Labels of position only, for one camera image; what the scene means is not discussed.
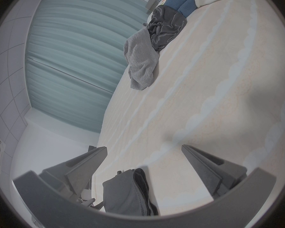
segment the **gray waffle textured fabric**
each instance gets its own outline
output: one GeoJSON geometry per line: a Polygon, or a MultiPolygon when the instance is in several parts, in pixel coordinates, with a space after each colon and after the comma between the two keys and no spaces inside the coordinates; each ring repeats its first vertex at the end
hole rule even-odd
{"type": "Polygon", "coordinates": [[[124,56],[129,64],[131,88],[143,90],[153,83],[153,71],[159,54],[151,44],[147,27],[143,27],[128,38],[124,45],[124,56]]]}

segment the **curtain fold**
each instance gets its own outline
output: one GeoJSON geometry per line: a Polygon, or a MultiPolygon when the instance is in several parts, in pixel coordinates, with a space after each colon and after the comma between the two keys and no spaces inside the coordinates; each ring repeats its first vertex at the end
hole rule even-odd
{"type": "Polygon", "coordinates": [[[147,20],[143,0],[42,0],[27,39],[32,107],[99,133],[127,63],[125,40],[147,20]]]}

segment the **black folded clothing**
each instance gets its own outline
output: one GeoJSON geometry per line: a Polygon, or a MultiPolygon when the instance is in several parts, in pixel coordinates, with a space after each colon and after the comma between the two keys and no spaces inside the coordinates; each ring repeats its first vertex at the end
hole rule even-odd
{"type": "Polygon", "coordinates": [[[149,186],[140,168],[127,170],[103,184],[103,205],[106,212],[123,215],[158,215],[149,198],[149,186]]]}
{"type": "Polygon", "coordinates": [[[187,24],[182,13],[165,5],[159,5],[152,14],[147,29],[155,51],[163,50],[187,24]]]}

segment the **mattress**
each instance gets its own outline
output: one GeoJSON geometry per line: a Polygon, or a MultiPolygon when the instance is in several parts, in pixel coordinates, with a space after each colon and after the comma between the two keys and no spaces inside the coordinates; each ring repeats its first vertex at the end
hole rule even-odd
{"type": "Polygon", "coordinates": [[[195,146],[277,176],[285,184],[285,28],[266,0],[221,0],[196,9],[160,52],[154,83],[130,89],[128,70],[106,109],[98,146],[108,156],[92,196],[117,171],[142,168],[160,215],[213,199],[181,151],[195,146]]]}

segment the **blue folded cloth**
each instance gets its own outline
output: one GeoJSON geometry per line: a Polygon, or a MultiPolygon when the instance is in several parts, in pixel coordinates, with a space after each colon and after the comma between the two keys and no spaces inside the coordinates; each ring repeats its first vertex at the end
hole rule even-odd
{"type": "Polygon", "coordinates": [[[185,18],[197,9],[195,0],[166,0],[165,6],[177,10],[182,13],[185,18]]]}

